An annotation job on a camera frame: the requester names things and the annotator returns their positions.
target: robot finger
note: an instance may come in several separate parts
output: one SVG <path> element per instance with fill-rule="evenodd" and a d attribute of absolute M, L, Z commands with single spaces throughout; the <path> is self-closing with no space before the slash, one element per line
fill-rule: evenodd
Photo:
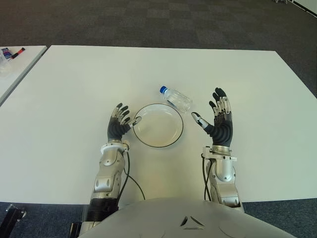
<path fill-rule="evenodd" d="M 192 117 L 195 122 L 200 125 L 203 129 L 205 129 L 208 125 L 210 125 L 205 119 L 203 119 L 198 113 L 192 112 Z"/>
<path fill-rule="evenodd" d="M 122 119 L 129 114 L 129 110 L 126 110 L 124 113 L 122 113 L 119 118 L 118 118 L 118 121 L 121 123 Z"/>
<path fill-rule="evenodd" d="M 213 93 L 212 96 L 216 100 L 216 102 L 220 100 L 220 97 L 216 93 Z"/>
<path fill-rule="evenodd" d="M 194 118 L 195 122 L 200 125 L 208 135 L 213 136 L 215 127 L 210 125 L 205 119 L 203 119 L 198 113 L 193 112 L 192 117 Z"/>
<path fill-rule="evenodd" d="M 221 88 L 216 88 L 215 92 L 220 96 L 220 97 L 226 97 L 226 93 L 221 89 Z"/>
<path fill-rule="evenodd" d="M 142 119 L 142 117 L 134 118 L 133 120 L 129 121 L 127 124 L 130 127 L 134 127 L 136 124 L 138 124 L 141 121 L 141 119 Z"/>
<path fill-rule="evenodd" d="M 121 123 L 121 125 L 127 124 L 128 121 L 130 121 L 130 117 L 127 117 L 126 119 L 124 119 L 124 121 Z"/>
<path fill-rule="evenodd" d="M 118 113 L 119 109 L 122 107 L 122 103 L 119 103 L 112 111 L 111 117 L 114 118 Z"/>
<path fill-rule="evenodd" d="M 223 114 L 222 98 L 220 98 L 220 100 L 217 102 L 217 105 L 218 105 L 218 112 L 220 114 Z"/>
<path fill-rule="evenodd" d="M 226 114 L 229 114 L 231 112 L 231 106 L 229 103 L 229 99 L 227 97 L 223 97 L 223 107 Z"/>
<path fill-rule="evenodd" d="M 118 118 L 125 110 L 127 110 L 128 109 L 128 106 L 124 106 L 123 108 L 121 108 L 118 112 L 117 112 L 117 114 L 116 114 L 116 117 Z"/>
<path fill-rule="evenodd" d="M 213 113 L 214 113 L 214 116 L 216 117 L 218 115 L 217 112 L 217 106 L 212 102 L 212 101 L 209 101 L 209 105 L 211 106 L 212 110 L 213 110 Z"/>

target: plate rim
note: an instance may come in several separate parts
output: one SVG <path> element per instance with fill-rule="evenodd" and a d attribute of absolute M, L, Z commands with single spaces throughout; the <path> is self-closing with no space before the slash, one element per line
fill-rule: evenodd
<path fill-rule="evenodd" d="M 150 146 L 150 147 L 153 147 L 153 148 L 164 148 L 164 147 L 167 147 L 167 146 L 170 146 L 170 145 L 174 144 L 174 143 L 181 137 L 181 135 L 183 134 L 184 121 L 183 121 L 182 116 L 180 115 L 180 113 L 179 113 L 175 108 L 171 107 L 170 105 L 163 104 L 163 103 L 152 103 L 152 104 L 148 104 L 148 105 L 146 105 L 146 106 L 140 108 L 140 109 L 138 110 L 138 112 L 135 114 L 135 116 L 139 113 L 140 110 L 142 110 L 143 108 L 146 108 L 146 107 L 148 107 L 148 106 L 151 106 L 151 105 L 164 105 L 164 106 L 167 106 L 167 107 L 172 108 L 173 110 L 175 110 L 175 111 L 177 112 L 177 114 L 179 115 L 179 117 L 180 117 L 180 119 L 181 119 L 181 121 L 182 121 L 182 131 L 180 132 L 179 137 L 177 137 L 177 139 L 176 139 L 175 141 L 173 141 L 172 143 L 170 143 L 170 144 L 168 144 L 168 145 L 165 145 L 165 146 L 153 146 L 153 145 L 149 145 L 149 144 L 145 143 L 144 141 L 142 141 L 142 140 L 138 137 L 138 135 L 137 135 L 137 133 L 135 132 L 135 129 L 134 129 L 134 127 L 133 127 L 133 132 L 134 132 L 135 136 L 136 136 L 136 137 L 139 139 L 139 141 L 141 141 L 143 144 L 145 144 L 145 145 L 147 145 L 147 146 Z"/>

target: white plate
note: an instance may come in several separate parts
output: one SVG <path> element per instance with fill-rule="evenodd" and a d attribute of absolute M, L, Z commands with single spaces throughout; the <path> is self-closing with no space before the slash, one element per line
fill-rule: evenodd
<path fill-rule="evenodd" d="M 151 104 L 141 108 L 135 117 L 142 120 L 133 127 L 134 133 L 144 144 L 166 147 L 173 144 L 183 132 L 183 119 L 172 107 Z"/>

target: marker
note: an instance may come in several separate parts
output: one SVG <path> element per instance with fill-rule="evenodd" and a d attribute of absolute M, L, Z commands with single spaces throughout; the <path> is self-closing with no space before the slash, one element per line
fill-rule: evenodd
<path fill-rule="evenodd" d="M 22 47 L 22 49 L 20 49 L 17 53 L 15 53 L 14 55 L 12 55 L 11 58 L 14 59 L 14 58 L 17 57 L 19 54 L 21 54 L 23 51 L 25 51 L 25 49 Z"/>

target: plastic water bottle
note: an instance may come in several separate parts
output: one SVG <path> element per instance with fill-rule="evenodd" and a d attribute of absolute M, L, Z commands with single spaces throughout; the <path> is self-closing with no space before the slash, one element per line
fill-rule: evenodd
<path fill-rule="evenodd" d="M 164 99 L 175 106 L 179 111 L 185 113 L 190 109 L 193 101 L 184 94 L 165 86 L 161 87 L 159 91 L 164 95 Z"/>
<path fill-rule="evenodd" d="M 7 77 L 11 73 L 11 65 L 4 57 L 2 50 L 0 49 L 0 79 Z"/>

